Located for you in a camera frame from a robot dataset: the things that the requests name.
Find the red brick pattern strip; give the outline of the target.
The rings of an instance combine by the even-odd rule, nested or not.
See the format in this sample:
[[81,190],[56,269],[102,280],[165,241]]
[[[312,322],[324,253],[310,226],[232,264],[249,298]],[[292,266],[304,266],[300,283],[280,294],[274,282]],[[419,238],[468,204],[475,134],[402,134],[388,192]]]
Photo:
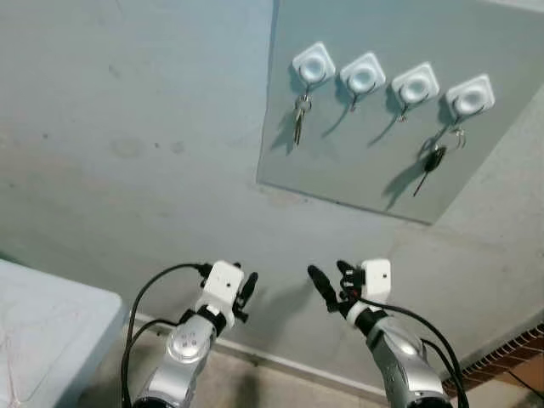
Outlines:
[[540,323],[510,338],[508,342],[501,343],[490,353],[460,369],[463,388],[465,392],[477,388],[542,354],[544,354],[544,324]]

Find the grey wall board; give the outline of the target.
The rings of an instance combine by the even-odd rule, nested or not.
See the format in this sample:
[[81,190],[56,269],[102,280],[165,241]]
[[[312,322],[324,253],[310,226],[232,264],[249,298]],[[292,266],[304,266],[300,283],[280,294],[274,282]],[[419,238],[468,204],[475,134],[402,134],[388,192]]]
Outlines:
[[[304,94],[291,68],[295,55],[323,42],[337,66],[314,87],[295,146],[294,105]],[[543,81],[544,13],[489,0],[275,0],[269,43],[267,116],[257,176],[261,183],[362,207],[405,220],[432,223],[445,213],[498,141],[527,108]],[[373,52],[386,84],[358,101],[339,73]],[[391,82],[423,62],[438,77],[440,94],[397,122],[400,102]],[[445,94],[487,74],[496,104],[442,139],[448,152],[418,195],[425,144],[452,123]]]

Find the white plastic folding table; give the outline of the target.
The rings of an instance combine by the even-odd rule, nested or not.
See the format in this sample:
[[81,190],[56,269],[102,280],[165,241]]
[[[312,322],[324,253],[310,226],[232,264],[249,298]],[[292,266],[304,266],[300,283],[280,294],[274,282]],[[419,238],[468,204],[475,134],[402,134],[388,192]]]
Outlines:
[[122,324],[115,292],[0,259],[0,408],[77,408]]

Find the hanging silver keys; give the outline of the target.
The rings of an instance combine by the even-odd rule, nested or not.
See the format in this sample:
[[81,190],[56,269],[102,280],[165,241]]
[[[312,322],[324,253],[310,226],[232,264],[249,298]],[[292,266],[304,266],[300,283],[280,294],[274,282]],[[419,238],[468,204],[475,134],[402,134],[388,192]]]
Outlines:
[[308,92],[299,94],[298,98],[296,98],[294,105],[294,136],[292,136],[295,146],[302,143],[304,119],[312,109],[312,105],[314,105],[314,102],[312,102],[312,96]]

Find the white square wall hook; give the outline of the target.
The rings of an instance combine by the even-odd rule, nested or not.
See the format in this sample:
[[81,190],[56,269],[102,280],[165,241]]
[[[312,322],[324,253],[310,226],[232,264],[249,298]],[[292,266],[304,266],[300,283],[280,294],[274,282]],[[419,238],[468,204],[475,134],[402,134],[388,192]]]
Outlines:
[[407,113],[417,105],[438,98],[440,94],[438,77],[430,62],[423,62],[394,77],[391,86],[401,106],[397,116],[398,123],[404,123]]
[[354,112],[358,101],[367,94],[376,92],[386,84],[386,75],[378,57],[373,52],[365,52],[339,71],[339,79],[348,89],[351,100],[348,111]]
[[337,74],[337,66],[329,50],[320,40],[295,55],[291,61],[291,68],[302,82],[302,90],[305,94],[309,94],[323,82],[330,81]]
[[492,82],[487,74],[475,76],[451,87],[445,94],[445,100],[454,124],[486,112],[496,104]]

